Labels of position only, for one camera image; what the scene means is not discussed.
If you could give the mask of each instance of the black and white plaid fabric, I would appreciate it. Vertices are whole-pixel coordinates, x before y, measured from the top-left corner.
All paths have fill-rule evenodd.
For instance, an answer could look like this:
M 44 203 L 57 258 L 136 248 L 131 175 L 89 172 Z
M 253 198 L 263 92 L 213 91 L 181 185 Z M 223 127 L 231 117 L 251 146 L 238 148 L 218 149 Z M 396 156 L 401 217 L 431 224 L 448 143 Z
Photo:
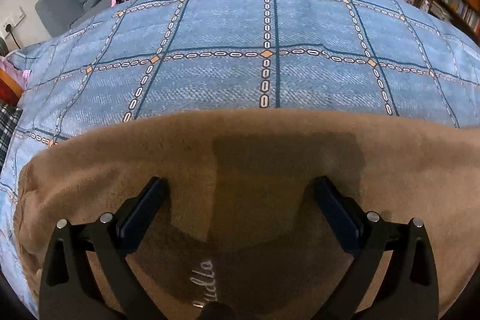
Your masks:
M 8 146 L 22 115 L 22 109 L 13 107 L 0 100 L 0 171 L 2 170 Z

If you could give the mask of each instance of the brown fabric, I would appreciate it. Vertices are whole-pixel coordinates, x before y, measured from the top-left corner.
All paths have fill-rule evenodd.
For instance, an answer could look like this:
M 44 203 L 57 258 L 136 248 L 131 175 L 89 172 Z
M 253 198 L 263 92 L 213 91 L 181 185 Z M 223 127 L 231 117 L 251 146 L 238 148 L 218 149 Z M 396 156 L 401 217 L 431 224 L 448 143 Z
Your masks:
M 192 302 L 209 293 L 261 319 L 308 320 L 351 262 L 309 187 L 328 175 L 364 210 L 423 219 L 445 311 L 480 259 L 479 168 L 475 129 L 342 112 L 187 112 L 100 128 L 39 153 L 21 172 L 14 231 L 36 295 L 56 221 L 92 222 L 162 176 L 171 202 L 128 260 L 169 319 L 195 318 Z M 106 302 L 119 309 L 94 258 Z M 213 271 L 214 284 L 194 271 Z

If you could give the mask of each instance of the power cord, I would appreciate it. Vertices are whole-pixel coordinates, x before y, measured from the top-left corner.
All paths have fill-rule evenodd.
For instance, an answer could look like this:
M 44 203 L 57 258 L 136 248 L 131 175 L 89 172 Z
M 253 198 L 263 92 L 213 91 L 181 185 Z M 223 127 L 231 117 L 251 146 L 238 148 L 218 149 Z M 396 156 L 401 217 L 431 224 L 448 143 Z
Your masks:
M 18 49 L 20 49 L 20 45 L 18 45 L 18 42 L 17 40 L 15 39 L 15 36 L 14 36 L 14 33 L 13 33 L 13 29 L 11 27 L 11 24 L 7 24 L 7 26 L 5 26 L 5 31 L 7 33 L 10 33 L 11 34 L 11 37 L 14 39 L 13 41 L 15 41 L 15 44 L 17 44 L 17 47 Z

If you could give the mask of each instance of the blue bedspread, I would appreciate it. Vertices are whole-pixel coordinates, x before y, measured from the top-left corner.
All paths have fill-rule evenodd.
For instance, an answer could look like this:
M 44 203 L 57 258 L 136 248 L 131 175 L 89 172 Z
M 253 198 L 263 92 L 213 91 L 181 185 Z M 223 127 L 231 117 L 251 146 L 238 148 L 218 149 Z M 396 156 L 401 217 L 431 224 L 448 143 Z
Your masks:
M 103 125 L 214 108 L 479 124 L 479 48 L 398 0 L 135 0 L 11 62 L 32 74 L 0 175 L 0 262 L 33 312 L 12 219 L 20 170 L 49 145 Z

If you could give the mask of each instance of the silver screw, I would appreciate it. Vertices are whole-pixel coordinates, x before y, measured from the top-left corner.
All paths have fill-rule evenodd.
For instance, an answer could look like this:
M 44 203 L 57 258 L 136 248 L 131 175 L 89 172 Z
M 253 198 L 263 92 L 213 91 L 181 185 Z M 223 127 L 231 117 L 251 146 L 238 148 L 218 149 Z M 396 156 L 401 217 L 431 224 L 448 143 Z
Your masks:
M 65 228 L 66 226 L 67 226 L 67 220 L 65 219 L 61 219 L 57 223 L 57 228 L 59 229 Z
M 111 213 L 104 213 L 103 215 L 100 216 L 100 221 L 102 221 L 102 223 L 106 224 L 106 223 L 109 223 L 110 221 L 112 221 L 113 219 L 113 214 Z
M 380 216 L 375 213 L 374 211 L 369 211 L 367 213 L 367 218 L 372 222 L 372 223 L 377 223 L 380 221 Z
M 417 228 L 422 228 L 423 227 L 423 221 L 418 219 L 418 218 L 414 218 L 413 219 L 413 225 L 415 225 Z

